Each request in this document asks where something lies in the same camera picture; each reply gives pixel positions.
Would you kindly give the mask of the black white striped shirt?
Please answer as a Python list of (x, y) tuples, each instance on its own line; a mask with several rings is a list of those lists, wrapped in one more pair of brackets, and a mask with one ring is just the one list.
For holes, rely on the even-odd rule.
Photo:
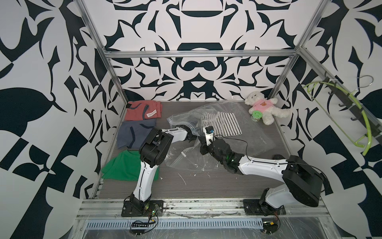
[(242, 134), (242, 130), (234, 113), (203, 113), (201, 125), (202, 128), (212, 126), (215, 134), (224, 137), (238, 136)]

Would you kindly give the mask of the clear plastic vacuum bag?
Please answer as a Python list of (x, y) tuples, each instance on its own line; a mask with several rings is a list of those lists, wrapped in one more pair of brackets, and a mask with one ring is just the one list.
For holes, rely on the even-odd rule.
[(221, 138), (228, 143), (234, 152), (247, 156), (259, 156), (276, 146), (274, 141), (265, 134), (261, 124), (251, 120), (247, 106), (242, 103), (223, 101), (203, 104), (199, 107), (188, 108), (187, 106), (188, 103), (176, 103), (175, 110), (167, 118), (167, 121), (171, 128), (186, 125), (197, 138), (193, 141), (185, 140), (172, 143), (164, 161), (168, 167), (194, 172), (212, 171), (218, 167), (218, 161), (211, 155), (201, 155), (200, 153), (199, 137), (205, 137), (201, 125), (203, 113), (225, 112), (235, 114), (242, 130), (241, 135), (224, 137), (214, 134), (214, 137)]

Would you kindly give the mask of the blue tank top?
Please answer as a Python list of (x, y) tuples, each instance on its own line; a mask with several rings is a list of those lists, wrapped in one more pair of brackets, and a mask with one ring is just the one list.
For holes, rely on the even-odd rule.
[(146, 137), (155, 126), (156, 119), (124, 121), (118, 131), (117, 148), (139, 150)]

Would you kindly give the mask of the red tank top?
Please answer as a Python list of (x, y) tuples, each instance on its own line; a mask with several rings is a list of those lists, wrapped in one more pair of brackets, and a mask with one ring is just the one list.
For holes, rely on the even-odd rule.
[(162, 117), (162, 103), (153, 100), (129, 101), (125, 121), (150, 120)]

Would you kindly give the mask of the green garment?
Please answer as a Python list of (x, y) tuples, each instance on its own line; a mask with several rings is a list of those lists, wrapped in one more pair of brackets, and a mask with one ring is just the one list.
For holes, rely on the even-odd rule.
[(110, 160), (101, 170), (103, 179), (137, 182), (141, 160), (138, 151), (125, 150)]

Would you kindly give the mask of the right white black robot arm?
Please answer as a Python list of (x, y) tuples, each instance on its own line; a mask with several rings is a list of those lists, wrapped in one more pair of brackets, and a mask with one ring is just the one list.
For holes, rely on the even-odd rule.
[(249, 206), (253, 214), (271, 215), (281, 207), (299, 202), (308, 207), (318, 207), (325, 176), (317, 172), (298, 156), (289, 159), (275, 155), (261, 159), (234, 152), (221, 138), (200, 137), (200, 153), (209, 154), (232, 174), (257, 175), (280, 181), (276, 188), (263, 191), (256, 206)]

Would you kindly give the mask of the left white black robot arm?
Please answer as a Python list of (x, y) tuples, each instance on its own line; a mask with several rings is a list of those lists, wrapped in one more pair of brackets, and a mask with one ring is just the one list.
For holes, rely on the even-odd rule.
[(165, 160), (171, 144), (185, 140), (193, 141), (196, 138), (186, 125), (178, 125), (172, 129), (151, 129), (139, 149), (140, 173), (136, 187), (129, 197), (129, 202), (135, 209), (145, 211), (149, 207), (156, 171)]

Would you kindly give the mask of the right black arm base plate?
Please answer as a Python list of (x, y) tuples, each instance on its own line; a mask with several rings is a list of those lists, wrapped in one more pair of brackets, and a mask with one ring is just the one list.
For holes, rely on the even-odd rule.
[(275, 213), (278, 215), (286, 214), (284, 206), (274, 209), (265, 202), (261, 203), (260, 199), (244, 199), (243, 207), (246, 215), (270, 216), (275, 215)]

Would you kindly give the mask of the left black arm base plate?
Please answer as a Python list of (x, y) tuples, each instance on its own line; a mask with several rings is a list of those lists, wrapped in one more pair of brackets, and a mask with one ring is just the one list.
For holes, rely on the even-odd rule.
[(149, 217), (161, 216), (163, 213), (164, 201), (163, 200), (149, 200), (147, 202), (138, 202), (130, 200), (123, 202), (122, 217)]

